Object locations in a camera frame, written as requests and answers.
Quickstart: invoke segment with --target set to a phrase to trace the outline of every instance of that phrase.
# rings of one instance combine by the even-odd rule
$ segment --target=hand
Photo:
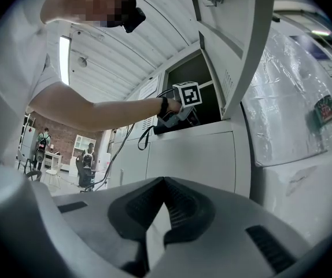
[[[167,112],[172,111],[178,114],[182,105],[179,102],[175,101],[174,99],[167,99],[167,101],[168,101],[168,107],[166,111]]]

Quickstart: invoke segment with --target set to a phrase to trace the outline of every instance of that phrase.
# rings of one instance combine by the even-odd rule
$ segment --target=black wristwatch
[[[162,104],[161,104],[161,110],[158,116],[163,117],[167,113],[167,108],[168,108],[168,100],[165,97],[162,97]]]

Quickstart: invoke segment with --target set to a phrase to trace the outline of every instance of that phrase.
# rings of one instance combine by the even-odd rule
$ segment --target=fluorescent light
[[[61,80],[64,84],[69,85],[69,51],[71,49],[71,38],[66,36],[60,37],[60,72]]]
[[[329,35],[330,35],[330,32],[326,32],[326,31],[312,30],[311,32],[312,32],[313,34],[316,34],[316,35],[322,35],[322,36],[329,36]]]

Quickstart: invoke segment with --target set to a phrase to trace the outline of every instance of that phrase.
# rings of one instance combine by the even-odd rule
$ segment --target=black rubber pad
[[[80,209],[80,208],[84,208],[86,206],[87,206],[87,204],[85,202],[80,201],[80,202],[74,202],[74,203],[71,203],[71,204],[58,206],[58,210],[61,213],[66,213],[66,212],[74,211],[74,210],[77,210],[77,209]]]

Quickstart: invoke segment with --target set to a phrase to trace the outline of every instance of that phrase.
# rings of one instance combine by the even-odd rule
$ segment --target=backpack
[[[85,153],[83,155],[84,168],[91,168],[91,164],[93,163],[93,153],[94,150],[91,153],[88,153],[85,149]]]
[[[44,149],[46,148],[46,145],[48,144],[48,138],[50,137],[50,135],[44,137],[44,133],[43,133],[43,138],[39,141],[39,148],[40,149]]]

